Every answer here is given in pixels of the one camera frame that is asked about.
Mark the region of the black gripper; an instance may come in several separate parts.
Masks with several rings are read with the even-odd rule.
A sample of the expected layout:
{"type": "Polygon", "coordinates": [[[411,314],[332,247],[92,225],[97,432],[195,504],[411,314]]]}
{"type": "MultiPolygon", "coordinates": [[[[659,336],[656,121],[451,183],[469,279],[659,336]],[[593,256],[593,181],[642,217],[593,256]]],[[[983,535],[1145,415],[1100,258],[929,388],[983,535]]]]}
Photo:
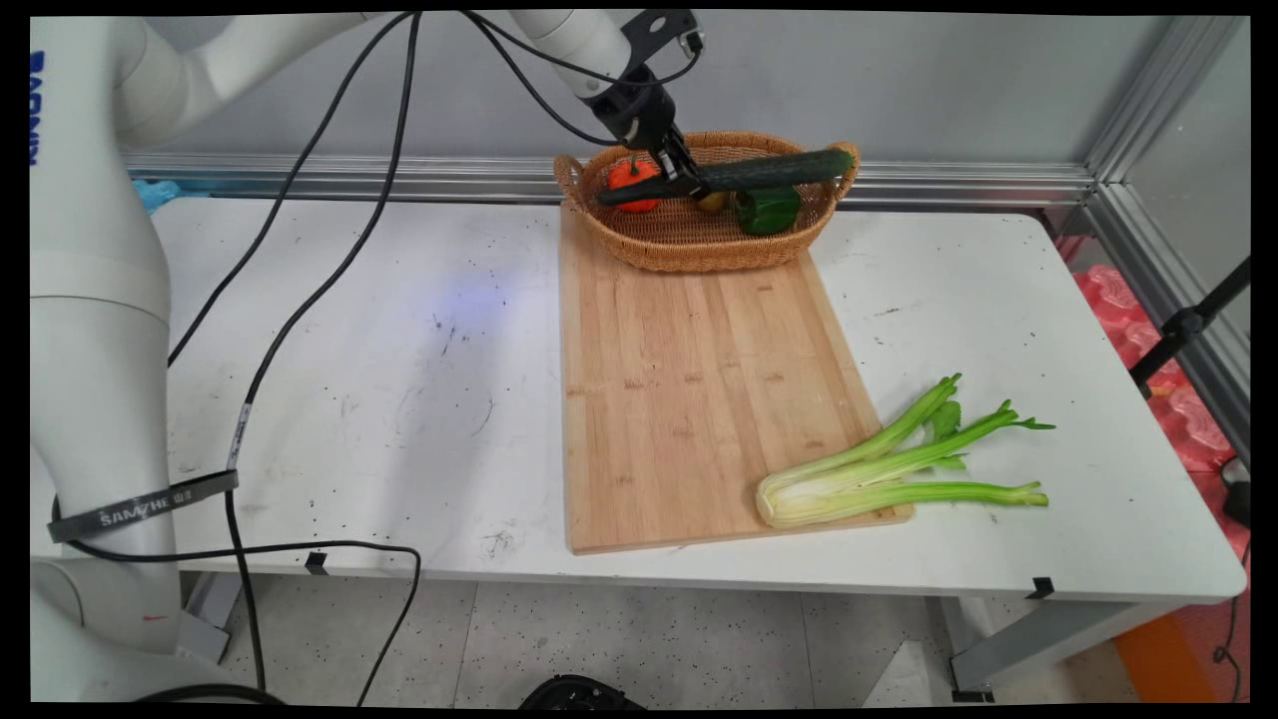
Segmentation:
{"type": "Polygon", "coordinates": [[[590,95],[584,102],[610,132],[603,146],[625,147],[651,155],[659,170],[662,199],[679,199],[707,192],[691,151],[676,126],[676,106],[666,86],[681,77],[657,78],[647,64],[631,68],[620,82],[606,83],[587,77],[590,95]]]}

